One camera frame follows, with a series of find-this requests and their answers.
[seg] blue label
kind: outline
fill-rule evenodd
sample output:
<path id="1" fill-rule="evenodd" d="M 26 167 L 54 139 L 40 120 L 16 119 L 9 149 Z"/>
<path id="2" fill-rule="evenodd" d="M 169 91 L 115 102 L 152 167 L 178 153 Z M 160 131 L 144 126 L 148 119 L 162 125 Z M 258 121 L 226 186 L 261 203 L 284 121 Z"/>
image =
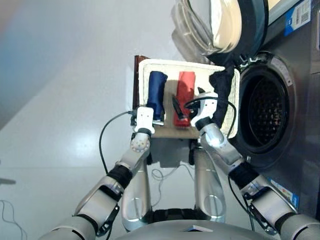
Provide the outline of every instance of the blue label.
<path id="1" fill-rule="evenodd" d="M 311 2 L 312 0 L 304 0 L 286 12 L 284 28 L 285 36 L 288 36 L 290 33 L 310 22 Z"/>

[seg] blue cloth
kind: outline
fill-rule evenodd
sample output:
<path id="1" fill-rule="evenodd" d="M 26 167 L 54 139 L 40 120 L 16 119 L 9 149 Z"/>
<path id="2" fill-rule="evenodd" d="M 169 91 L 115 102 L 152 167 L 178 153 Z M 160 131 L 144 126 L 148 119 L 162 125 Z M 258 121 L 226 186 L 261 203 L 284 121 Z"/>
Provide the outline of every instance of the blue cloth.
<path id="1" fill-rule="evenodd" d="M 164 112 L 164 92 L 168 76 L 161 71 L 152 71 L 149 77 L 148 101 L 146 106 L 153 108 L 153 119 L 161 120 Z"/>

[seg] washing machine door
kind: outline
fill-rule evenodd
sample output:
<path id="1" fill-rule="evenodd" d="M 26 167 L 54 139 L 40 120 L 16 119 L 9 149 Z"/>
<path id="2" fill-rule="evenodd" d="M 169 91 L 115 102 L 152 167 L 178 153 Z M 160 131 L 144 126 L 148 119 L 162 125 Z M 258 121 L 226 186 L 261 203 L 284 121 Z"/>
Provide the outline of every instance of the washing machine door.
<path id="1" fill-rule="evenodd" d="M 193 52 L 239 66 L 264 42 L 269 8 L 268 0 L 177 0 L 171 16 L 173 41 L 187 61 Z"/>

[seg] black cable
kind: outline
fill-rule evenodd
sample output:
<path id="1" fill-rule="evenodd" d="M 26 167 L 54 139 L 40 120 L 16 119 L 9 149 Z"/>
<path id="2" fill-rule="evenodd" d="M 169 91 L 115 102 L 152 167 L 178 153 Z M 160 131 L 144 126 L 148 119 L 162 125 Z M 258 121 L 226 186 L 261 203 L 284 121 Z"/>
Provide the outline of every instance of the black cable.
<path id="1" fill-rule="evenodd" d="M 109 240 L 109 238 L 110 238 L 111 231 L 112 231 L 112 225 L 113 225 L 113 223 L 112 223 L 112 224 L 110 225 L 110 227 L 109 227 L 108 236 L 106 236 L 106 239 L 105 239 L 105 240 Z"/>
<path id="2" fill-rule="evenodd" d="M 251 213 L 245 208 L 245 206 L 240 202 L 239 198 L 237 197 L 237 195 L 231 185 L 230 176 L 228 176 L 228 183 L 229 183 L 230 190 L 231 190 L 233 196 L 235 197 L 235 200 L 238 202 L 238 204 L 241 206 L 241 208 L 250 216 Z"/>
<path id="3" fill-rule="evenodd" d="M 244 204 L 245 204 L 245 206 L 246 206 L 246 209 L 247 209 L 248 212 L 249 212 L 250 209 L 249 209 L 249 205 L 248 205 L 247 199 L 245 199 L 244 196 L 242 196 L 242 198 L 243 198 Z M 253 216 L 252 216 L 251 214 L 249 215 L 249 219 L 250 219 L 251 230 L 252 230 L 253 232 L 255 232 L 255 231 L 256 231 L 256 230 L 255 230 L 255 223 L 254 223 Z"/>
<path id="4" fill-rule="evenodd" d="M 262 229 L 265 229 L 265 227 L 263 226 L 263 224 L 262 224 L 258 219 L 256 219 L 256 217 L 255 217 L 254 215 L 252 215 L 251 212 L 249 212 L 249 209 L 248 209 L 249 206 L 248 206 L 248 203 L 247 203 L 247 201 L 245 200 L 245 198 L 243 198 L 243 199 L 244 199 L 244 202 L 246 203 L 245 205 L 248 207 L 247 209 L 246 209 L 245 206 L 240 202 L 239 198 L 237 197 L 237 195 L 236 195 L 236 193 L 235 193 L 235 191 L 234 191 L 234 189 L 233 189 L 233 187 L 232 187 L 232 185 L 231 185 L 230 176 L 228 176 L 228 183 L 229 183 L 229 187 L 230 187 L 230 190 L 231 190 L 234 198 L 236 199 L 236 201 L 238 202 L 238 204 L 241 206 L 241 208 L 246 212 L 246 214 L 249 215 L 250 223 L 251 223 L 251 220 L 254 219 L 254 220 L 257 221 L 257 223 L 261 226 Z M 252 221 L 251 229 L 252 229 L 252 231 L 255 231 L 255 226 L 253 225 L 253 221 Z"/>
<path id="5" fill-rule="evenodd" d="M 101 160 L 102 160 L 102 164 L 103 164 L 103 167 L 104 167 L 104 170 L 105 170 L 105 174 L 108 174 L 108 169 L 107 169 L 107 165 L 106 165 L 106 162 L 105 162 L 105 159 L 104 159 L 104 155 L 102 153 L 102 147 L 101 147 L 101 142 L 102 142 L 102 136 L 104 134 L 104 131 L 106 129 L 106 127 L 115 119 L 125 115 L 125 114 L 131 114 L 132 111 L 125 111 L 125 112 L 122 112 L 120 114 L 118 114 L 117 116 L 114 116 L 113 118 L 111 118 L 105 125 L 104 127 L 102 128 L 101 130 L 101 133 L 100 133 L 100 137 L 99 137 L 99 151 L 100 151 L 100 157 L 101 157 Z"/>
<path id="6" fill-rule="evenodd" d="M 191 101 L 188 101 L 184 107 L 186 109 L 190 108 L 190 106 L 196 102 L 199 102 L 201 100 L 207 100 L 207 99 L 212 99 L 212 100 L 217 100 L 217 101 L 220 101 L 224 104 L 228 104 L 229 106 L 232 107 L 233 109 L 233 119 L 232 119 L 232 123 L 231 123 L 231 126 L 230 126 L 230 129 L 228 131 L 228 134 L 226 135 L 226 137 L 228 138 L 231 134 L 231 131 L 232 129 L 234 128 L 234 125 L 235 125 L 235 122 L 236 122 L 236 117 L 237 117 L 237 108 L 235 107 L 235 105 L 233 105 L 231 102 L 229 102 L 228 100 L 225 100 L 225 99 L 221 99 L 219 97 L 215 97 L 215 96 L 204 96 L 204 97 L 199 97 L 199 98 L 196 98 L 196 99 L 193 99 Z"/>

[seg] washing machine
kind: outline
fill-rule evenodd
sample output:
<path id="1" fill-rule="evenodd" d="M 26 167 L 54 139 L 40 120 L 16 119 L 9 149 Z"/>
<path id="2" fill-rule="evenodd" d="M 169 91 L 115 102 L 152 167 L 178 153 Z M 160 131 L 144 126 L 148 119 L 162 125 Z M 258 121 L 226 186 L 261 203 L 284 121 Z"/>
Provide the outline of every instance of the washing machine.
<path id="1" fill-rule="evenodd" d="M 320 1 L 295 1 L 272 23 L 267 0 L 210 1 L 209 21 L 196 14 L 203 6 L 178 2 L 172 38 L 182 55 L 241 72 L 231 143 L 301 213 L 319 219 Z"/>

